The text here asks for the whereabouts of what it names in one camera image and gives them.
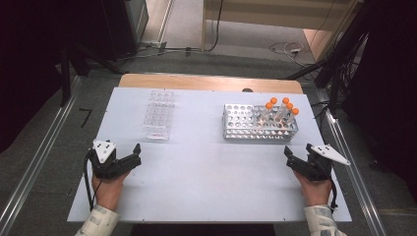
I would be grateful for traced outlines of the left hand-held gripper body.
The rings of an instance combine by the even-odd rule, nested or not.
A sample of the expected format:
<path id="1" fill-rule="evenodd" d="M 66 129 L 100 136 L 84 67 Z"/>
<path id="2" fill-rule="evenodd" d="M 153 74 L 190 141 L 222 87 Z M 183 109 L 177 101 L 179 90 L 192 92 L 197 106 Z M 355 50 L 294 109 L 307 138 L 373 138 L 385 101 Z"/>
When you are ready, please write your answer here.
<path id="1" fill-rule="evenodd" d="M 99 179 L 111 180 L 129 172 L 127 165 L 116 158 L 116 145 L 110 141 L 92 142 L 92 149 L 88 152 L 93 174 Z"/>

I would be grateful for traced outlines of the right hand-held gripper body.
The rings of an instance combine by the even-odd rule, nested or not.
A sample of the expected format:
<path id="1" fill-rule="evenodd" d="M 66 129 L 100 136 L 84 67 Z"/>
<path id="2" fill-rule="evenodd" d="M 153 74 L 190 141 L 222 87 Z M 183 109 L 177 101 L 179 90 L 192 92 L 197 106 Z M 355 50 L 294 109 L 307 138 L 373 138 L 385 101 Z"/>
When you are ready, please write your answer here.
<path id="1" fill-rule="evenodd" d="M 350 165 L 350 161 L 330 145 L 313 146 L 316 156 L 303 161 L 303 167 L 296 171 L 310 181 L 323 181 L 331 177 L 332 163 L 334 161 Z"/>

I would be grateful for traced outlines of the clear plastic tube rack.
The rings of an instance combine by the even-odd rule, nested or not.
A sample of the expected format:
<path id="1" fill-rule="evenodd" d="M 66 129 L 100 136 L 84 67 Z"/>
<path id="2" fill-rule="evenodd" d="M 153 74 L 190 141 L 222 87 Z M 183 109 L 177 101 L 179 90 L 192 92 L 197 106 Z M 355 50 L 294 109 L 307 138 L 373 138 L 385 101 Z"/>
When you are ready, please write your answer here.
<path id="1" fill-rule="evenodd" d="M 153 90 L 144 120 L 146 137 L 151 140 L 165 140 L 170 137 L 174 110 L 174 92 Z"/>

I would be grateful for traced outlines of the silver metal tube rack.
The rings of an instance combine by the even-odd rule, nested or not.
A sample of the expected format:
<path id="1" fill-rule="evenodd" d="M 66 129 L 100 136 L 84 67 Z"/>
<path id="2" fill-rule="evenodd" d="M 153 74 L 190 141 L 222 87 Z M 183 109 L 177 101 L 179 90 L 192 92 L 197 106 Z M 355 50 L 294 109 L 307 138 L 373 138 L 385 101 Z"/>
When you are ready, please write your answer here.
<path id="1" fill-rule="evenodd" d="M 278 107 L 225 104 L 222 115 L 223 137 L 234 141 L 290 142 L 298 132 L 295 119 L 278 116 Z"/>

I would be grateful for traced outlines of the person's right hand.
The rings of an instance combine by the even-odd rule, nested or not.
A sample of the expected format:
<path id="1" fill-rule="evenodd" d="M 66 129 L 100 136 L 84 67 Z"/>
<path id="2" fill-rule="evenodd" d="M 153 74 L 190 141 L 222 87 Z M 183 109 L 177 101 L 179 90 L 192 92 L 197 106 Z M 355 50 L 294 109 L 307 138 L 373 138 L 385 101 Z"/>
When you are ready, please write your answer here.
<path id="1" fill-rule="evenodd" d="M 331 191 L 330 180 L 312 182 L 296 171 L 294 171 L 294 175 L 301 185 L 301 193 L 308 207 L 326 205 L 328 203 Z"/>

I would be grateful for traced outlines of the person's left hand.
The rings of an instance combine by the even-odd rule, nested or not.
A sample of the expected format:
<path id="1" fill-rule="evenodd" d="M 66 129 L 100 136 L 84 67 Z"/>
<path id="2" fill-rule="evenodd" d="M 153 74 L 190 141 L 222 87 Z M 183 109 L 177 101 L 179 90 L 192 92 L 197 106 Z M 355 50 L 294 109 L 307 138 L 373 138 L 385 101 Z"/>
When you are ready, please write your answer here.
<path id="1" fill-rule="evenodd" d="M 123 191 L 124 180 L 129 172 L 113 180 L 101 180 L 92 175 L 91 184 L 95 190 L 96 203 L 109 210 L 115 211 Z"/>

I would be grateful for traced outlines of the white board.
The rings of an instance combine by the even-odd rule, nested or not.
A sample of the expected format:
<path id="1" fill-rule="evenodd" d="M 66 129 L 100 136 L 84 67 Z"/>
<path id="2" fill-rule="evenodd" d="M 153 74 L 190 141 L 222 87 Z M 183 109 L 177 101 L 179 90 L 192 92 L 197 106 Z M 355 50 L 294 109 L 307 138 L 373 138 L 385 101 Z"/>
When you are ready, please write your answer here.
<path id="1" fill-rule="evenodd" d="M 263 104 L 268 93 L 175 90 L 167 141 L 147 139 L 146 88 L 115 88 L 97 137 L 124 157 L 141 147 L 142 163 L 124 182 L 124 222 L 280 222 L 304 220 L 299 183 L 284 144 L 229 142 L 227 103 Z"/>

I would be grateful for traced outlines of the black stand leg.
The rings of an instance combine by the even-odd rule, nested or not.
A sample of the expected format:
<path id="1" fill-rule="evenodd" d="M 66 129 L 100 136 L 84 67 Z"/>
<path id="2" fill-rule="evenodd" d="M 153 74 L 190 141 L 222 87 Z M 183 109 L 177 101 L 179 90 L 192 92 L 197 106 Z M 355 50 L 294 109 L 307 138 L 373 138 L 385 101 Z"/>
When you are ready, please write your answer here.
<path id="1" fill-rule="evenodd" d="M 66 47 L 61 50 L 61 75 L 63 80 L 61 106 L 65 106 L 71 97 L 69 57 Z"/>

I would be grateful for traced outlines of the black slanted stand bar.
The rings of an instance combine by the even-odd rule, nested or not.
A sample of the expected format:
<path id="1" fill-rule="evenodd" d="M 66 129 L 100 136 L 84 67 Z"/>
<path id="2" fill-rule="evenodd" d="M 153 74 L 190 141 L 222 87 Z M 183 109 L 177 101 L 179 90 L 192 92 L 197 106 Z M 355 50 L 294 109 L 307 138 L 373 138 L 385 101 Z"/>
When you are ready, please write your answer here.
<path id="1" fill-rule="evenodd" d="M 336 27 L 326 29 L 323 32 L 324 39 L 321 42 L 314 43 L 314 40 L 322 29 L 317 29 L 311 40 L 311 50 L 317 46 L 317 50 L 322 46 L 323 49 L 319 54 L 317 62 L 311 65 L 305 65 L 302 69 L 290 76 L 286 80 L 297 80 L 314 71 L 320 70 L 317 80 L 329 80 L 331 73 L 335 70 L 338 63 L 344 61 L 345 54 L 352 47 L 357 35 L 357 25 L 363 18 L 362 0 L 349 0 L 347 9 L 341 18 L 336 21 Z"/>

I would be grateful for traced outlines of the wooden table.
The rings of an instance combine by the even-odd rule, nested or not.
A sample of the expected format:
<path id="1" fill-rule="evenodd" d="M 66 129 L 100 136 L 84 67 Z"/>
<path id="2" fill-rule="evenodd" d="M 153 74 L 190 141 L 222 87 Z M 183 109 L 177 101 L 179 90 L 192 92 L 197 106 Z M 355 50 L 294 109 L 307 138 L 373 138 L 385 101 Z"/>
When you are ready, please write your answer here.
<path id="1" fill-rule="evenodd" d="M 296 81 L 174 74 L 125 74 L 121 88 L 192 89 L 302 94 Z"/>

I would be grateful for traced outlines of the grey power strip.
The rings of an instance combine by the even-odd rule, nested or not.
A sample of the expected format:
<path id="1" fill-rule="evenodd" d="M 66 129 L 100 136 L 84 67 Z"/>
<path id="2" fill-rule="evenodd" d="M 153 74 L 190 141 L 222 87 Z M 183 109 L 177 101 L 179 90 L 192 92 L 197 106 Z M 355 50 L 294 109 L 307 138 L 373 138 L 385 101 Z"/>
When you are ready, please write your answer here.
<path id="1" fill-rule="evenodd" d="M 166 48 L 166 41 L 159 42 L 159 41 L 150 41 L 150 42 L 141 42 L 140 46 L 142 48 L 156 48 L 160 50 L 164 50 Z"/>

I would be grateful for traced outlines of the grey cabinet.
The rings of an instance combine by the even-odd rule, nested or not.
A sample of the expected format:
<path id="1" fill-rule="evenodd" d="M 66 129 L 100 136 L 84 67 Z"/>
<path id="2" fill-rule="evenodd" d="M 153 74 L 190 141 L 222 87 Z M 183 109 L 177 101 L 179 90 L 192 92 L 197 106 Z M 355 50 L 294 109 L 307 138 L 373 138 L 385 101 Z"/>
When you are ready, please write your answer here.
<path id="1" fill-rule="evenodd" d="M 125 7 L 131 26 L 134 43 L 138 45 L 144 35 L 149 21 L 148 6 L 146 0 L 125 0 Z"/>

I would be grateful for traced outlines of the light wooden furniture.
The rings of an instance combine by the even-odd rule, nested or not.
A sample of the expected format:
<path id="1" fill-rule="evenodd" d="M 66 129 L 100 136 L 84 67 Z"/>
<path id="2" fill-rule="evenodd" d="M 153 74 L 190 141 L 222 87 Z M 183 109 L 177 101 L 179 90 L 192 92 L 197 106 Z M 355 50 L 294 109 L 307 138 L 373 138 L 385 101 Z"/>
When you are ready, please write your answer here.
<path id="1" fill-rule="evenodd" d="M 363 0 L 204 0 L 202 47 L 206 21 L 223 21 L 302 29 L 316 60 L 331 52 L 363 7 Z"/>

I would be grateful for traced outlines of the aluminium floor rail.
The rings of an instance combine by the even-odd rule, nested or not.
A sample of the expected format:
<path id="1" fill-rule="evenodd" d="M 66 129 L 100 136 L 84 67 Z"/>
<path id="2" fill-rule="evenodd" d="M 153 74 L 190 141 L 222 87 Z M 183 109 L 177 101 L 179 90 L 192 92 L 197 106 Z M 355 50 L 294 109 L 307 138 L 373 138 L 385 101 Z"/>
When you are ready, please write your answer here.
<path id="1" fill-rule="evenodd" d="M 30 164 L 23 177 L 6 202 L 5 208 L 1 211 L 0 236 L 7 236 L 10 232 L 44 162 L 46 161 L 65 121 L 67 120 L 68 115 L 71 112 L 71 109 L 80 92 L 80 88 L 85 80 L 86 78 L 81 76 L 76 76 L 74 78 L 71 84 L 71 90 L 73 93 L 70 95 L 66 104 L 58 109 L 40 145 L 35 149 L 35 153 L 33 154 Z"/>
<path id="2" fill-rule="evenodd" d="M 333 117 L 329 108 L 324 111 L 324 114 L 337 149 L 350 161 L 350 165 L 346 166 L 345 170 L 358 201 L 359 208 L 361 208 L 362 214 L 367 222 L 372 236 L 387 236 L 387 231 L 384 227 L 382 219 L 368 191 L 364 178 L 357 167 L 354 156 L 351 153 L 349 145 L 339 125 L 338 119 Z"/>

